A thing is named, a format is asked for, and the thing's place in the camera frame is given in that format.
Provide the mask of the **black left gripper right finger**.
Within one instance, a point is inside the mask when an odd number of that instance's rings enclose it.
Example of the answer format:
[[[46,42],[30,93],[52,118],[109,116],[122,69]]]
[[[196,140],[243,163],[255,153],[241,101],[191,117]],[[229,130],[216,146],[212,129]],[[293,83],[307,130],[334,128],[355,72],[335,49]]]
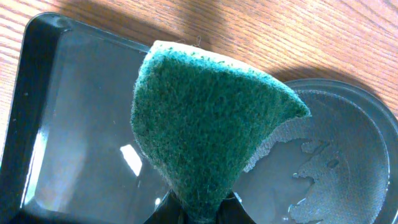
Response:
[[[256,222],[246,213],[236,194],[230,192],[217,211],[216,224],[256,224]]]

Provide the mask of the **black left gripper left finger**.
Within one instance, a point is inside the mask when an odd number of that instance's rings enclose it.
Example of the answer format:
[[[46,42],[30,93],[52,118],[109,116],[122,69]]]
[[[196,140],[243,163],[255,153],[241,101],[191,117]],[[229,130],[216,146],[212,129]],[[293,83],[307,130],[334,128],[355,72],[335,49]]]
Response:
[[[173,190],[169,190],[144,224],[187,224],[188,217]]]

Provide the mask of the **green yellow sponge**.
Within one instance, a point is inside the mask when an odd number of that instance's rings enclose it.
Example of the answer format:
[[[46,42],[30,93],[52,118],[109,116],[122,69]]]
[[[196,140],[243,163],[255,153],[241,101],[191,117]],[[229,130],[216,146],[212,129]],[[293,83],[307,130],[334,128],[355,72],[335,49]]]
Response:
[[[288,86],[244,62],[157,40],[139,69],[131,126],[149,162],[197,223],[213,223],[263,140],[310,116]]]

